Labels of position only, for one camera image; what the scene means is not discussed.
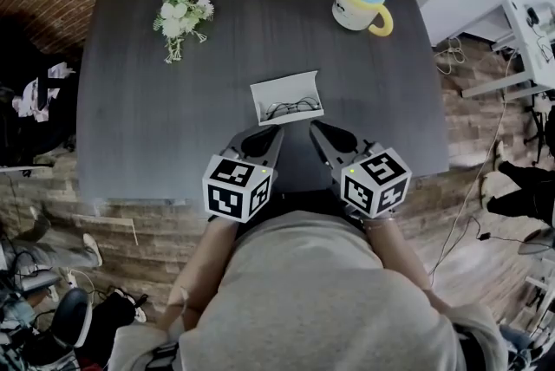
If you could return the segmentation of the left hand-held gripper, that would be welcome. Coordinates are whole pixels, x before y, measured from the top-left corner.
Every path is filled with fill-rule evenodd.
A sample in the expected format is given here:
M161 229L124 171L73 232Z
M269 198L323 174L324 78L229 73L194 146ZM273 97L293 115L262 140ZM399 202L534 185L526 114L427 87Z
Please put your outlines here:
M259 213L271 198L284 129L251 127L212 156L202 178L206 212L239 223Z

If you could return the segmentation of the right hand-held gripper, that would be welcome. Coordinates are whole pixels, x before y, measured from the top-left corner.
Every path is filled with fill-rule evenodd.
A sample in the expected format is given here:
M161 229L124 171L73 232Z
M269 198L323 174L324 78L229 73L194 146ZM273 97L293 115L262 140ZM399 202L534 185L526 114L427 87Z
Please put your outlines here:
M331 169L332 191L350 215L378 218L406 198L412 172L391 147L367 140L321 120L309 125L320 160Z

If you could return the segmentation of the white glasses case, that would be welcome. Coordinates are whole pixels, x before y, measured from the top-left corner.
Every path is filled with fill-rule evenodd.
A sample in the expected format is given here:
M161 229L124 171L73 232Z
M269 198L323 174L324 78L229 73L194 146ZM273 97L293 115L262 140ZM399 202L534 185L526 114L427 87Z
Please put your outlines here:
M260 126L283 125L301 120L314 119L324 115L323 104L317 91L318 71L288 75L271 81L251 85L251 94ZM266 109L274 102L295 102L305 96L313 97L321 104L316 111L283 114L271 120L265 118Z

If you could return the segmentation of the person's left forearm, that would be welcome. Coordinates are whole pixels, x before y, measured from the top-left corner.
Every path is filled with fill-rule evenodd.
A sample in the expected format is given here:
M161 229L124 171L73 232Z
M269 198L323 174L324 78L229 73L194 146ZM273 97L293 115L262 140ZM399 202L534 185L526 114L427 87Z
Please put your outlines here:
M156 328L168 331L181 320L194 329L210 301L216 296L229 261L239 223L227 218L209 222L191 258L177 276L166 309Z

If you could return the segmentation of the person's right forearm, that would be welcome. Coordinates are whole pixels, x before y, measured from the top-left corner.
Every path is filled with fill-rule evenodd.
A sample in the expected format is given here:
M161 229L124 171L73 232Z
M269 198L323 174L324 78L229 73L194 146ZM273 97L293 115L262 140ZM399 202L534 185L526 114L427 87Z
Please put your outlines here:
M431 306L438 312L445 314L451 309L432 290L423 262L393 218L364 219L363 226L374 253L386 269L405 276L427 296Z

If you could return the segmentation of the black eyeglasses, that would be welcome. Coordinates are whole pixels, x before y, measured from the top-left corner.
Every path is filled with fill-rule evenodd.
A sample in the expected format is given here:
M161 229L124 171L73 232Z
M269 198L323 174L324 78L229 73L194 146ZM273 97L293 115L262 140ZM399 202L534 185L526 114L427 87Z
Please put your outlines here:
M271 120L283 114L316 111L321 109L321 104L313 97L305 96L295 102L274 102L265 111L265 118Z

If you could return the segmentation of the person's black trousers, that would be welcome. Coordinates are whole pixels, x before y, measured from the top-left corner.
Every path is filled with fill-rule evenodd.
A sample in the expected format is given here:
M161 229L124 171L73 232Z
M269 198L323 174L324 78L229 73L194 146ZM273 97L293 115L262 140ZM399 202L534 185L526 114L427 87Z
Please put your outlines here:
M366 238L361 221L347 214L343 208L343 202L330 189L310 192L275 192L269 203L255 216L252 226L256 227L272 218L295 211L339 218L340 223L346 224L357 235Z

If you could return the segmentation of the dark grey table white legs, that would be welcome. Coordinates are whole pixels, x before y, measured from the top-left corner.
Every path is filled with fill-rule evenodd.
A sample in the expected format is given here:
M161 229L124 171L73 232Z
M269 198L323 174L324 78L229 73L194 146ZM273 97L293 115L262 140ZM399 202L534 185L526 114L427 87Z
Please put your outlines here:
M445 172L441 82L416 0L386 0L393 32L351 32L334 0L212 0L213 19L166 64L162 0L96 0L77 112L87 199L202 202L210 158L257 124L251 85L317 70L324 119L395 149L416 176Z

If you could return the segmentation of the white flower bouquet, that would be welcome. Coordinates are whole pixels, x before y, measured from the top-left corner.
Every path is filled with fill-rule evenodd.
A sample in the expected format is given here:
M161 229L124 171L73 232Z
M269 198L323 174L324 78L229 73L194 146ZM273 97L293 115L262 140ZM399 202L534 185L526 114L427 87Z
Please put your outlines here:
M195 36L199 43L207 40L207 35L198 32L197 27L213 19L212 0L162 0L153 20L153 31L159 31L165 40L166 64L182 60L182 43L187 36Z

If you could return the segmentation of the person's grey shirt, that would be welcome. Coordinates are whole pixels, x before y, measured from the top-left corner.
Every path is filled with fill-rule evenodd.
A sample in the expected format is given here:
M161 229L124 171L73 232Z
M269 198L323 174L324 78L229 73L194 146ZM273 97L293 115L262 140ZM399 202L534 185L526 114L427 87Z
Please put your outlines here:
M108 371L507 371L488 308L438 312L364 233L301 211L238 230L197 326L118 329Z

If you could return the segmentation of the black swivel chair base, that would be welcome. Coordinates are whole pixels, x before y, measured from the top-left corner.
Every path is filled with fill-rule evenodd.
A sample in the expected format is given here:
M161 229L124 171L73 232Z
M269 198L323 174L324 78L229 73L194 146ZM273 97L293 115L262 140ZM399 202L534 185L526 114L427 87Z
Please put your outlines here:
M532 161L532 166L536 166L540 162L545 146L548 147L550 154L555 153L555 106L551 106L548 113L538 111L534 105L526 106L524 111L531 115L536 126L536 133L523 140L525 146L531 142L537 142L536 159Z

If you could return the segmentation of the pink patterned cloth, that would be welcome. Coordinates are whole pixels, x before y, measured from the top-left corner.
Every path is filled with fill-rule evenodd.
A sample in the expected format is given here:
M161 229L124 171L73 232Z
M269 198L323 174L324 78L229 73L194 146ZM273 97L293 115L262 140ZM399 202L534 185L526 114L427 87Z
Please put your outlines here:
M49 68L29 82L21 95L15 95L12 107L20 118L32 117L36 122L49 120L49 106L56 100L75 71L66 62Z

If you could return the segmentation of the white side desk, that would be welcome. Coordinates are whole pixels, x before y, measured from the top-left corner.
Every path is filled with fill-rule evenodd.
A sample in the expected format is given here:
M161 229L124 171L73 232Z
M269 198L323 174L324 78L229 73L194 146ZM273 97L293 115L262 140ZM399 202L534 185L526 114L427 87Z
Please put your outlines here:
M30 172L36 169L51 168L54 164L33 164L27 166L0 166L0 174L8 172Z

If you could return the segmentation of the black office chair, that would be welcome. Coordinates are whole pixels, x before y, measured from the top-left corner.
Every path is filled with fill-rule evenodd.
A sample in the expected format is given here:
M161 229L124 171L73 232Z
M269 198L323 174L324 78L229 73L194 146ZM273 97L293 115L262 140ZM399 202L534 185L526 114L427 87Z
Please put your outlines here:
M50 103L48 121L20 118L12 107L14 96L21 95L29 82L61 62L66 62L63 55L40 51L15 20L0 18L0 166L33 165L35 157L59 146L75 150L76 70Z

